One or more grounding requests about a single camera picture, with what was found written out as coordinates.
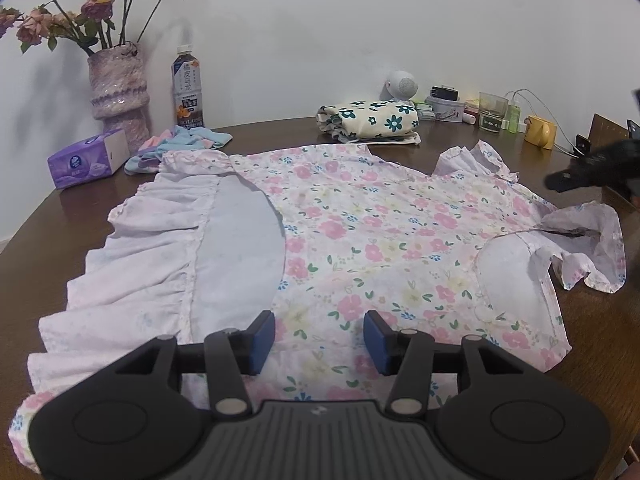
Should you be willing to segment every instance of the tissue package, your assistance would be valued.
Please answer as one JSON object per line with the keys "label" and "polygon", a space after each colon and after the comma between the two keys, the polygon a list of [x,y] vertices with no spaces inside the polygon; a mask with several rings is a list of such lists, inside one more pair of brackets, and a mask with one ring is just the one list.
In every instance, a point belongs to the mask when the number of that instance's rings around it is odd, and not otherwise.
{"label": "tissue package", "polygon": [[111,130],[63,148],[47,159],[56,189],[111,176],[129,158],[124,130]]}

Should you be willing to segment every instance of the bottle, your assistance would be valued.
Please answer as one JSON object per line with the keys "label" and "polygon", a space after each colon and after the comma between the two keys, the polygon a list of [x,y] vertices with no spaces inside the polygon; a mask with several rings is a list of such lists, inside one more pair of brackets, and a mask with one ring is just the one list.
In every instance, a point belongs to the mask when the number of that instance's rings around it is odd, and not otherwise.
{"label": "bottle", "polygon": [[187,129],[204,126],[200,62],[191,55],[192,49],[191,45],[181,45],[174,61],[176,124]]}
{"label": "bottle", "polygon": [[509,106],[507,106],[507,115],[505,117],[509,121],[509,132],[512,134],[518,133],[518,126],[520,124],[520,107],[518,106],[518,100],[516,95],[513,95]]}

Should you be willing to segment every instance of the brown tabletop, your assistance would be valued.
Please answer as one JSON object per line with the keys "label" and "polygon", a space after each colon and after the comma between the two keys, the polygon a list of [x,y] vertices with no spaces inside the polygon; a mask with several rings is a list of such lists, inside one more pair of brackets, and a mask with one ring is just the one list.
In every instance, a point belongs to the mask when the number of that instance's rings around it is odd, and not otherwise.
{"label": "brown tabletop", "polygon": [[[226,128],[234,140],[226,153],[259,153],[277,148],[329,142],[315,120],[292,119]],[[552,371],[569,387],[595,402],[611,427],[611,444],[598,480],[608,480],[633,437],[640,431],[640,214],[607,190],[581,189],[558,194],[546,190],[543,178],[569,163],[569,157],[523,142],[521,135],[480,132],[466,124],[431,123],[418,128],[420,146],[372,146],[371,151],[416,170],[430,173],[439,154],[451,146],[472,148],[478,139],[491,143],[524,186],[557,206],[597,200],[620,216],[627,255],[628,280],[616,294],[580,284],[567,292],[556,286],[573,350]],[[15,459],[6,429],[16,407],[31,392],[27,355],[44,351],[38,319],[66,303],[66,282],[84,272],[84,257],[100,248],[111,233],[108,212],[132,196],[152,176],[113,178],[53,192],[24,223],[0,254],[0,477],[37,478]]]}

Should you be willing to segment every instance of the cream cloth with green flowers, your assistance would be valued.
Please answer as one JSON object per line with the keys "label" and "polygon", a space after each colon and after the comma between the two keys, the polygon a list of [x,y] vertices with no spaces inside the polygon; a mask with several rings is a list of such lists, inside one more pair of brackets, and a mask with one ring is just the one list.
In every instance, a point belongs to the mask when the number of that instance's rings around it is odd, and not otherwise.
{"label": "cream cloth with green flowers", "polygon": [[419,144],[414,128],[418,113],[410,102],[354,101],[323,106],[316,115],[318,126],[340,142],[394,142]]}

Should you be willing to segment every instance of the vase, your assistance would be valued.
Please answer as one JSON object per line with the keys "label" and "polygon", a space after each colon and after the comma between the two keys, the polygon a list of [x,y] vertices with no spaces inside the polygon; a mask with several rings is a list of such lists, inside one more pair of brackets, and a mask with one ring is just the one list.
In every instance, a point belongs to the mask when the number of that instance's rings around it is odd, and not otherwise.
{"label": "vase", "polygon": [[144,107],[149,103],[142,53],[126,43],[89,56],[89,81],[93,91],[94,119],[103,131],[123,129],[133,155],[149,138]]}

